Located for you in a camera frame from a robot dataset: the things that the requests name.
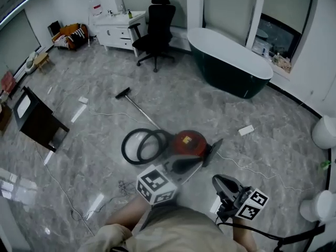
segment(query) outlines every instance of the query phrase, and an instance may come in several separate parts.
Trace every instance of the marble floor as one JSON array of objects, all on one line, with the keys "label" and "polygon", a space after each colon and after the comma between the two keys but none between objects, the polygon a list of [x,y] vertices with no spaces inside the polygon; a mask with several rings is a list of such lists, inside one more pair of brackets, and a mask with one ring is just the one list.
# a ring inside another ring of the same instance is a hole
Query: marble floor
[{"label": "marble floor", "polygon": [[[279,236],[311,229],[314,223],[304,220],[298,207],[304,198],[322,190],[326,182],[318,164],[327,153],[310,137],[318,119],[270,87],[250,100],[215,89],[200,77],[192,56],[172,54],[175,63],[159,59],[159,72],[155,74],[153,61],[137,67],[131,51],[105,51],[98,43],[76,52],[53,49],[50,58],[55,65],[46,65],[45,75],[36,71],[23,82],[70,128],[47,166],[90,230],[96,233],[111,212],[128,202],[135,194],[136,175],[145,168],[127,163],[121,154],[121,142],[128,132],[142,127],[154,129],[128,101],[114,98],[127,87],[132,89],[130,96],[163,129],[172,133],[197,130],[209,143],[224,138],[219,151],[223,157],[266,177],[279,174],[286,187],[297,189],[284,188],[279,176],[266,179],[216,155],[183,186],[179,198],[182,205],[214,219],[209,213],[216,198],[212,176],[222,173],[271,197],[253,222],[255,228]],[[19,96],[20,91],[9,101],[10,107]],[[71,123],[81,106],[80,96],[89,98],[89,108]],[[95,113],[126,113],[132,118]],[[250,124],[255,131],[240,136],[238,129]],[[75,251],[90,232],[79,216],[71,213],[65,194],[49,175],[43,162],[47,155],[45,148],[18,132],[12,119],[0,138],[3,195],[10,198],[12,213],[33,251]],[[89,213],[106,202],[99,213]],[[229,227],[223,227],[223,232],[232,234]],[[260,248],[275,248],[276,242],[254,236]],[[305,244],[285,246],[283,250],[302,251]]]}]

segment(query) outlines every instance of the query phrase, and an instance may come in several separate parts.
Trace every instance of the freestanding bathtub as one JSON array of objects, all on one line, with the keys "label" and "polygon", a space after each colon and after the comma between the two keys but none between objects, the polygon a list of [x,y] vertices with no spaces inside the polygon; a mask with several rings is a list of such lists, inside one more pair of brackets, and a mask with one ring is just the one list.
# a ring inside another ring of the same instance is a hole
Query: freestanding bathtub
[{"label": "freestanding bathtub", "polygon": [[263,57],[215,31],[194,28],[188,40],[203,77],[220,90],[249,99],[273,76]]}]

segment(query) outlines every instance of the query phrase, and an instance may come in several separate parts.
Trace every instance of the toilet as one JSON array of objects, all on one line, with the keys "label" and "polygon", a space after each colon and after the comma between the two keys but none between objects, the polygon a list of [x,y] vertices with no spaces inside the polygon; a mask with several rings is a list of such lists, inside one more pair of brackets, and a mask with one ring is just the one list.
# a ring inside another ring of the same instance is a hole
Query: toilet
[{"label": "toilet", "polygon": [[321,149],[330,149],[336,146],[336,118],[323,116],[315,125],[311,137]]},{"label": "toilet", "polygon": [[336,219],[336,194],[322,191],[300,205],[300,214],[308,221],[329,222]]}]

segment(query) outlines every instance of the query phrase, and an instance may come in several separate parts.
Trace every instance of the black office chair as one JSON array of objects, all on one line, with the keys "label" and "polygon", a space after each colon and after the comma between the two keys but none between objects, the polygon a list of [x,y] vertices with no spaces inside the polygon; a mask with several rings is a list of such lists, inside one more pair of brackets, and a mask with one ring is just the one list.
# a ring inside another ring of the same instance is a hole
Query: black office chair
[{"label": "black office chair", "polygon": [[138,36],[138,40],[133,43],[133,47],[142,51],[146,51],[146,57],[140,59],[136,65],[140,66],[140,62],[154,57],[154,72],[156,73],[158,69],[156,68],[156,60],[158,56],[171,58],[174,61],[174,57],[162,53],[166,51],[169,47],[169,42],[172,39],[172,34],[170,32],[170,23],[175,14],[175,6],[169,5],[169,0],[152,0],[152,4],[149,7],[149,24],[148,24],[148,34],[141,37],[139,33],[138,26],[140,23],[136,23],[128,27],[129,29],[135,28],[135,32]]}]

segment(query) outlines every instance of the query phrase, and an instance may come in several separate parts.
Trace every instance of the red object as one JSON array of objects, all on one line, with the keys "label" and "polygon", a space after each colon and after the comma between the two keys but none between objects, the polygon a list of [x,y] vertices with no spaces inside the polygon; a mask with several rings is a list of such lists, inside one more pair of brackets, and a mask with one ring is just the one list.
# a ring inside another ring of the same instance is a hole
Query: red object
[{"label": "red object", "polygon": [[181,131],[172,141],[173,150],[176,154],[195,155],[203,157],[206,150],[206,140],[203,135],[196,131]]},{"label": "red object", "polygon": [[15,87],[15,78],[11,72],[7,72],[1,80],[1,86],[4,91],[10,93]]}]

